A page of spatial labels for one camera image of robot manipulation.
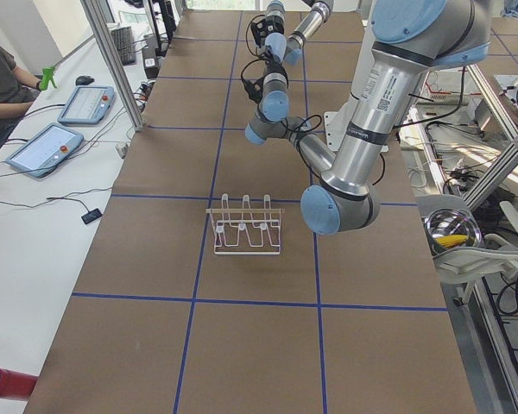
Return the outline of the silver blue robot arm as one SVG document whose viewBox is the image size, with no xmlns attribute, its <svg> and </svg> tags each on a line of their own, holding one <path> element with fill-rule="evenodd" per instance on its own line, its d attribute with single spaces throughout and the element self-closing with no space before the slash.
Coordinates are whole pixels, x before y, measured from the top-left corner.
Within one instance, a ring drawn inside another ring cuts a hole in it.
<svg viewBox="0 0 518 414">
<path fill-rule="evenodd" d="M 379 200 L 369 175 L 389 134 L 405 114 L 420 76 L 432 69 L 477 63 L 488 53 L 491 1 L 376 1 L 363 49 L 371 51 L 370 71 L 343 140 L 333 152 L 308 130 L 306 121 L 290 116 L 284 61 L 295 60 L 304 44 L 327 20 L 331 1 L 311 1 L 311 10 L 279 46 L 265 41 L 274 64 L 265 73 L 262 99 L 245 129 L 246 138 L 262 144 L 268 138 L 290 141 L 306 165 L 319 176 L 300 200 L 308 228 L 333 235 L 370 225 Z"/>
<path fill-rule="evenodd" d="M 328 22 L 334 2 L 319 0 L 305 1 L 305 4 L 310 7 L 310 10 L 289 36 L 275 32 L 267 35 L 266 50 L 272 54 L 278 64 L 287 62 L 294 65 L 302 57 L 306 42 L 324 23 Z"/>
</svg>

